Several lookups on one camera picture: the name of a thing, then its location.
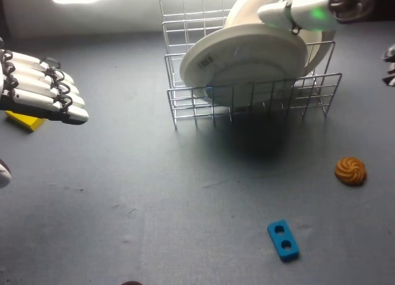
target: dish rack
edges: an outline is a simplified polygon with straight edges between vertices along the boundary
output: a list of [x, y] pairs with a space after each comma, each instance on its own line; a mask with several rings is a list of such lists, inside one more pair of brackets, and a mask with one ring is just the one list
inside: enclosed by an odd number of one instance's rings
[[[331, 48], [322, 63], [312, 73], [303, 77], [272, 82], [272, 90], [267, 91], [268, 101], [257, 105], [254, 103], [256, 86], [267, 85], [267, 82], [251, 82], [243, 84], [251, 88], [251, 102], [245, 107], [222, 107], [214, 104], [215, 91], [229, 89], [233, 95], [239, 85], [189, 88], [180, 77], [180, 64], [188, 50], [200, 39], [219, 29], [222, 29], [227, 16], [237, 0], [160, 0], [163, 17], [163, 33], [167, 54], [165, 64], [167, 69], [169, 89], [167, 90], [168, 104], [172, 113], [174, 127], [177, 129], [179, 120], [193, 119], [197, 125], [199, 118], [212, 118], [215, 126], [217, 117], [254, 114], [270, 115], [274, 111], [282, 112], [285, 118], [292, 110], [300, 111], [304, 118], [307, 111], [319, 108], [324, 116], [328, 114], [333, 98], [342, 78], [341, 73], [328, 73], [334, 41], [309, 43], [307, 49], [312, 53], [313, 48], [321, 44], [330, 44]], [[291, 86], [288, 89], [278, 89], [281, 86]], [[199, 97], [196, 91], [204, 89], [207, 97]]]

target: green light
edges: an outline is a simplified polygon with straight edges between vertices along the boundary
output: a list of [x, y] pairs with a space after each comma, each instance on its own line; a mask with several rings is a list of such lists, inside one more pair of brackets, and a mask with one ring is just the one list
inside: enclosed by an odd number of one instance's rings
[[326, 20], [327, 16], [326, 16], [326, 12], [322, 9], [313, 9], [311, 11], [311, 16], [317, 20]]

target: white plate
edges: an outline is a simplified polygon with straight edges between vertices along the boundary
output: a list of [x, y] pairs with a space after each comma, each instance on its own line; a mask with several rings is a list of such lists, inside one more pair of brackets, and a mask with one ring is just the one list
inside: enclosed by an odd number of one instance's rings
[[[279, 0], [237, 0], [232, 7], [225, 28], [233, 27], [246, 23], [262, 23], [258, 17], [258, 9], [265, 5]], [[299, 36], [305, 43], [319, 43], [322, 41], [333, 41], [335, 32], [321, 32], [321, 31], [306, 31], [302, 30]], [[319, 63], [325, 58], [326, 54], [331, 48], [331, 44], [316, 45], [308, 48], [307, 60], [310, 58], [310, 64], [307, 66], [307, 73], [310, 73], [316, 68]]]
[[[186, 86], [215, 88], [214, 102], [231, 107], [251, 103], [252, 85], [256, 85], [253, 102], [270, 99], [272, 82], [302, 75], [307, 59], [306, 45], [290, 31], [263, 23], [224, 28], [198, 41], [184, 56], [180, 75]], [[281, 89], [292, 81], [278, 83]], [[230, 86], [235, 86], [234, 95]], [[197, 89], [195, 96], [211, 98], [211, 92]]]

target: blue toy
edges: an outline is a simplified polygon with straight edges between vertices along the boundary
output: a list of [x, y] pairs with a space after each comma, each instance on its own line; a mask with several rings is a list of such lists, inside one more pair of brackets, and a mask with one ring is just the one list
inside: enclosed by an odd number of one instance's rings
[[283, 262], [290, 262], [297, 259], [299, 256], [299, 247], [285, 220], [269, 224], [267, 231], [276, 247], [278, 256]]

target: gray tabletop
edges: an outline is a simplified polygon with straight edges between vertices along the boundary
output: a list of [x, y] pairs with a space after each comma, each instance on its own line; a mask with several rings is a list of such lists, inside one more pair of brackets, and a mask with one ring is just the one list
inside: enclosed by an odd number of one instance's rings
[[[338, 32], [344, 78], [326, 120], [178, 131], [161, 34], [17, 43], [62, 62], [91, 118], [32, 134], [0, 123], [14, 177], [0, 190], [0, 283], [392, 284], [395, 90], [381, 54], [394, 26]], [[344, 156], [365, 162], [365, 186], [335, 178]], [[289, 264], [266, 231], [282, 218], [301, 250]]]

